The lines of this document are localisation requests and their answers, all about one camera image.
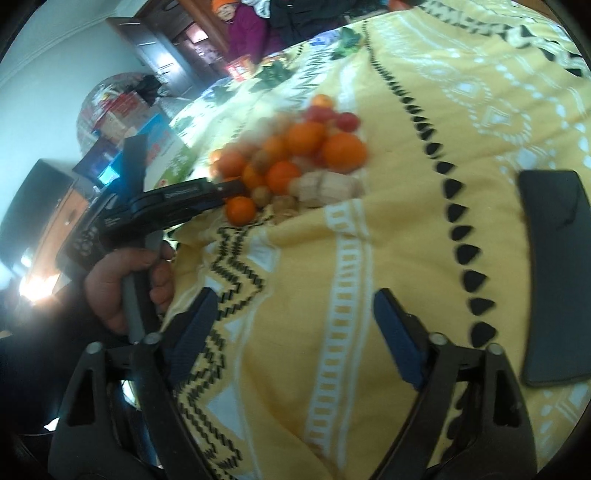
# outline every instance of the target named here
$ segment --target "white wall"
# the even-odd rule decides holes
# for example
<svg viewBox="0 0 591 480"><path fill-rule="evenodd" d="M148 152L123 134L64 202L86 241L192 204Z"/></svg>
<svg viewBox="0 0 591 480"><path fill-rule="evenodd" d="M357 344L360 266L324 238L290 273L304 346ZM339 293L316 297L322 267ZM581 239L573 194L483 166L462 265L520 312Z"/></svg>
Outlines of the white wall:
<svg viewBox="0 0 591 480"><path fill-rule="evenodd" d="M149 72L103 22L133 16L145 0L48 0L0 63L0 221L39 158L80 161L76 118L105 78ZM7 279L0 264L0 289Z"/></svg>
<svg viewBox="0 0 591 480"><path fill-rule="evenodd" d="M104 22L47 50L0 87L0 216L39 158L80 161L76 118L105 78L148 72Z"/></svg>
<svg viewBox="0 0 591 480"><path fill-rule="evenodd" d="M114 16L113 12L122 3L119 0L47 0L33 13L0 63L0 84L65 38Z"/></svg>

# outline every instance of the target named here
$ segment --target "television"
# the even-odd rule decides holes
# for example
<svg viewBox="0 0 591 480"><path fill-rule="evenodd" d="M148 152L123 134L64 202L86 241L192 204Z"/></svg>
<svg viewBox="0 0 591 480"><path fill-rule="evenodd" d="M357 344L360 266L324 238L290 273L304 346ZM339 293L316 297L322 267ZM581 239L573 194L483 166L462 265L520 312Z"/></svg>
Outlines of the television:
<svg viewBox="0 0 591 480"><path fill-rule="evenodd" d="M56 207L74 178L38 160L14 196L0 224L0 261L21 276Z"/></svg>
<svg viewBox="0 0 591 480"><path fill-rule="evenodd" d="M113 161L118 154L119 149L115 145L100 137L72 170L90 180L98 188L106 187L119 177L113 168Z"/></svg>

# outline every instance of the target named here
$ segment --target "person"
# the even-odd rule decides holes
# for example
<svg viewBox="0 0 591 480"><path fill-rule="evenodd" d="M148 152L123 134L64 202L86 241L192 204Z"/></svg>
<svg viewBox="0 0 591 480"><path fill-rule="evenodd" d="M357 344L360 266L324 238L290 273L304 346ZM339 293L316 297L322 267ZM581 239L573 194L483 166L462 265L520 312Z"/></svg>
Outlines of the person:
<svg viewBox="0 0 591 480"><path fill-rule="evenodd" d="M271 0L269 22L291 46L343 25L342 15L358 0Z"/></svg>
<svg viewBox="0 0 591 480"><path fill-rule="evenodd" d="M18 434L39 434L58 416L61 400L84 348L102 342L123 346L127 322L121 280L150 267L150 298L165 312L174 296L174 256L163 244L161 259L150 250L122 248L99 261L82 285L57 294L57 311L31 308L12 335L0 339L0 415Z"/></svg>
<svg viewBox="0 0 591 480"><path fill-rule="evenodd" d="M253 7L237 0L213 0L212 9L228 24L230 61L249 55L251 62L258 64L263 57L285 48L276 30L259 17Z"/></svg>

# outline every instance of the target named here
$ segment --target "purple jacket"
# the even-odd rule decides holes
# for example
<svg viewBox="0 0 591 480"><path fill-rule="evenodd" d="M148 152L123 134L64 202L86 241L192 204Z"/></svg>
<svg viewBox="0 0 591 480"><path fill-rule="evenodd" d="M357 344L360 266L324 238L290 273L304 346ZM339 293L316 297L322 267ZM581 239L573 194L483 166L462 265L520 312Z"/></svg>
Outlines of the purple jacket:
<svg viewBox="0 0 591 480"><path fill-rule="evenodd" d="M253 7L238 4L233 20L228 24L230 37L229 60L250 55L257 64L270 53L285 48L281 37L273 30L265 18L259 17Z"/></svg>

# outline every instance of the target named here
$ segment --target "orange hat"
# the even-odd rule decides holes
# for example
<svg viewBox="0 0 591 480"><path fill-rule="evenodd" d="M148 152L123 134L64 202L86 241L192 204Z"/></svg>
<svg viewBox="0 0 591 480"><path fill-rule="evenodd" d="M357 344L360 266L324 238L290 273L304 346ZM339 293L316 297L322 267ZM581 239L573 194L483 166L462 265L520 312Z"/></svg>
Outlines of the orange hat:
<svg viewBox="0 0 591 480"><path fill-rule="evenodd" d="M212 2L212 10L213 13L217 13L220 7L223 7L227 4L239 4L239 0L213 0Z"/></svg>

